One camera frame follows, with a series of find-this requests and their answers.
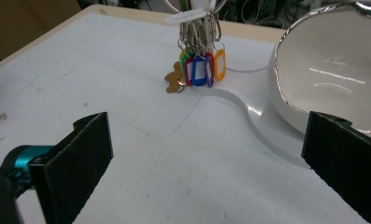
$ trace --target cardboard box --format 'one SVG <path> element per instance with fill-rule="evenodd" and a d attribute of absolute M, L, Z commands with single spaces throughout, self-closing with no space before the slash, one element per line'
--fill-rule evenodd
<path fill-rule="evenodd" d="M 0 59 L 78 12 L 77 0 L 0 0 Z"/>

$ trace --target wire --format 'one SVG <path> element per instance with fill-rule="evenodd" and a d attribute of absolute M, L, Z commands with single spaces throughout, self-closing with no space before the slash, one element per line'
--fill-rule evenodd
<path fill-rule="evenodd" d="M 150 8 L 150 2 L 148 0 L 145 0 L 145 2 L 147 3 L 148 8 L 150 9 L 150 11 L 152 11 L 152 8 Z"/>
<path fill-rule="evenodd" d="M 255 16 L 255 21 L 252 24 L 255 24 L 258 21 L 259 13 L 261 11 L 261 1 L 258 0 L 258 11 L 257 15 Z"/>
<path fill-rule="evenodd" d="M 249 23 L 248 21 L 246 21 L 246 19 L 244 18 L 244 7 L 246 6 L 246 4 L 249 2 L 250 0 L 246 0 L 244 1 L 243 3 L 243 7 L 241 7 L 241 19 L 243 20 L 244 23 Z"/>
<path fill-rule="evenodd" d="M 173 10 L 174 12 L 176 12 L 176 13 L 180 13 L 180 12 L 181 12 L 181 11 L 179 11 L 176 7 L 174 7 L 173 5 L 171 5 L 170 1 L 168 1 L 168 0 L 164 0 L 164 2 L 165 2 L 165 4 L 166 4 L 169 8 L 171 8 L 171 10 Z"/>
<path fill-rule="evenodd" d="M 237 72 L 237 73 L 254 73 L 254 72 L 263 71 L 266 68 L 267 68 L 267 66 L 262 67 L 262 68 L 253 69 L 253 70 L 238 70 L 238 69 L 226 67 L 226 70 L 229 70 L 229 71 L 232 71 L 232 72 Z"/>
<path fill-rule="evenodd" d="M 276 19 L 278 19 L 279 22 L 281 22 L 281 30 L 284 29 L 284 20 L 280 17 L 277 17 Z"/>
<path fill-rule="evenodd" d="M 226 16 L 228 15 L 228 13 L 229 13 L 229 10 L 226 10 L 226 12 L 225 12 L 225 14 L 223 15 L 223 18 L 222 18 L 223 21 L 226 21 Z"/>
<path fill-rule="evenodd" d="M 293 23 L 294 23 L 296 20 L 298 20 L 298 16 L 297 16 L 297 14 L 298 14 L 298 9 L 299 9 L 299 4 L 298 4 L 298 6 L 296 7 L 295 15 L 293 15 Z"/>
<path fill-rule="evenodd" d="M 288 9 L 288 0 L 285 1 L 284 6 L 283 6 L 283 9 L 284 9 L 284 14 L 285 14 L 285 19 L 287 21 L 290 21 L 290 18 L 288 18 L 288 14 L 290 13 L 290 11 Z"/>

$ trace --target green key tag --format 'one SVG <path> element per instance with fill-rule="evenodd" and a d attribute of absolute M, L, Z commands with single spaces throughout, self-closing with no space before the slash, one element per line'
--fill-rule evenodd
<path fill-rule="evenodd" d="M 214 75 L 217 81 L 222 81 L 226 74 L 225 50 L 219 49 L 214 56 Z"/>

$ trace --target white table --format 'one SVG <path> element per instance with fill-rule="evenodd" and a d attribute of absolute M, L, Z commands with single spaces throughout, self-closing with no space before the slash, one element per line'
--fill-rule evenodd
<path fill-rule="evenodd" d="M 139 17 L 92 13 L 112 11 Z M 215 90 L 165 92 L 179 50 L 178 28 L 153 21 L 163 16 L 89 8 L 1 62 L 0 163 L 16 146 L 55 145 L 73 121 L 107 111 L 115 158 L 76 223 L 365 223 L 313 171 L 267 147 L 231 98 L 243 99 L 234 83 L 265 71 L 228 72 Z M 266 66 L 272 34 L 282 34 L 222 27 L 262 34 L 222 38 L 237 69 Z M 263 33 L 270 43 L 258 42 Z M 259 84 L 239 89 L 262 92 Z M 25 223 L 44 222 L 33 191 L 17 202 Z"/>

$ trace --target white bowl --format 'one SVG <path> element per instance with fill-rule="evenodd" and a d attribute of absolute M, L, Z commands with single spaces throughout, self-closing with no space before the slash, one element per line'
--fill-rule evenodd
<path fill-rule="evenodd" d="M 371 13 L 365 9 L 371 5 L 352 2 L 310 12 L 276 44 L 269 96 L 301 133 L 309 111 L 347 119 L 371 133 Z"/>

